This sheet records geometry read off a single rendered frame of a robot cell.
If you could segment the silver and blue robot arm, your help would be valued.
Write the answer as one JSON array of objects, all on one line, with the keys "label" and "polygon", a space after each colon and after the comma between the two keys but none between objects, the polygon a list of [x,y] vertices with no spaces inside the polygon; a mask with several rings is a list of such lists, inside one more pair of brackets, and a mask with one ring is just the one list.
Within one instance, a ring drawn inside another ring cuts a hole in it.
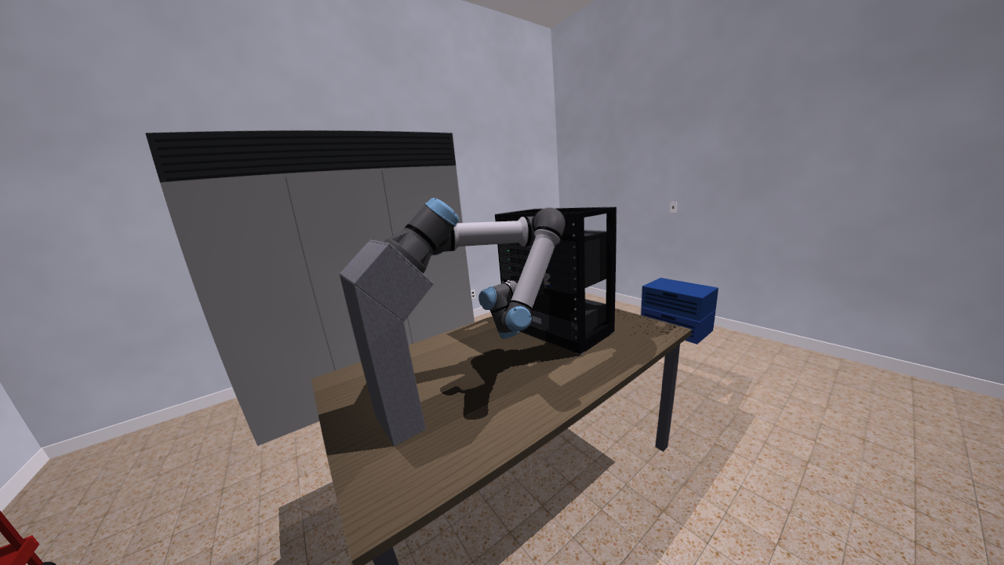
[{"label": "silver and blue robot arm", "polygon": [[507,243],[529,246],[531,250],[519,279],[512,275],[507,282],[487,287],[479,294],[479,303],[484,310],[491,311],[500,337],[518,335],[518,330],[531,324],[532,305],[555,244],[562,240],[566,219],[562,212],[548,207],[535,217],[522,216],[519,221],[458,222],[453,209],[440,199],[431,198],[404,229],[384,242],[397,248],[422,273],[431,255],[455,251],[459,246]]}]

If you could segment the black server rack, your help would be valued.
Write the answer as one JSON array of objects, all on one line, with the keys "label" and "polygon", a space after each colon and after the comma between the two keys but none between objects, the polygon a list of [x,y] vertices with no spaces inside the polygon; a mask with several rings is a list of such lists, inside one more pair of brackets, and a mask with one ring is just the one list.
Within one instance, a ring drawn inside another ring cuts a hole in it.
[{"label": "black server rack", "polygon": [[[537,294],[531,324],[522,331],[580,356],[613,335],[616,326],[617,208],[555,208],[566,219],[566,228],[545,272],[550,273],[550,285]],[[584,230],[585,217],[605,213],[606,230]],[[519,279],[531,248],[519,243],[497,247],[500,282],[512,275]],[[585,287],[605,279],[606,304],[585,299]]]}]

